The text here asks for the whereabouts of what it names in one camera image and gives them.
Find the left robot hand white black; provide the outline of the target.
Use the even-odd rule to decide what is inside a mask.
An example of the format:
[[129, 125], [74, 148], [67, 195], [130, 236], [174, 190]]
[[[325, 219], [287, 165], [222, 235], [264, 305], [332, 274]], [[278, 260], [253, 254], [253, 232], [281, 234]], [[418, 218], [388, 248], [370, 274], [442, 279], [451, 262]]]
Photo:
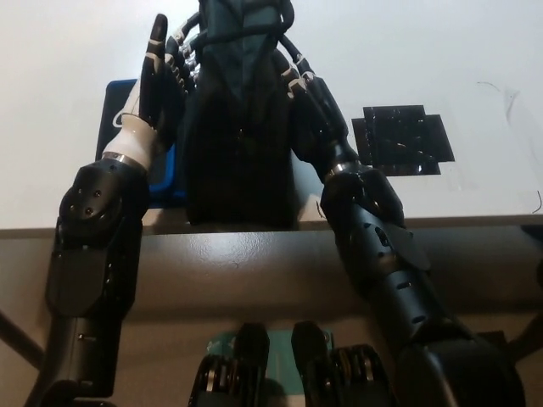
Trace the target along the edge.
[[120, 130], [105, 146], [103, 159], [147, 171], [156, 155], [175, 142], [188, 95], [196, 89], [197, 63], [185, 40], [199, 22], [196, 12], [170, 35], [167, 17], [156, 16], [141, 73], [120, 111]]

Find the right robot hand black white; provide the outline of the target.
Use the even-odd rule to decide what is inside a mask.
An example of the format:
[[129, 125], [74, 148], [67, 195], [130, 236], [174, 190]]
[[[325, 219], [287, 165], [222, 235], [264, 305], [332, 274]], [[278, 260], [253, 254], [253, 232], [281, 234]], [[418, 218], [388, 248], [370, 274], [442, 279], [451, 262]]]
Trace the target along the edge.
[[286, 36], [294, 22], [294, 7], [283, 1], [279, 43], [287, 55], [273, 54], [290, 103], [289, 125], [294, 131], [291, 148], [296, 157], [311, 164], [321, 181], [362, 168], [357, 152], [349, 145], [346, 120], [326, 82], [311, 68], [307, 58]]

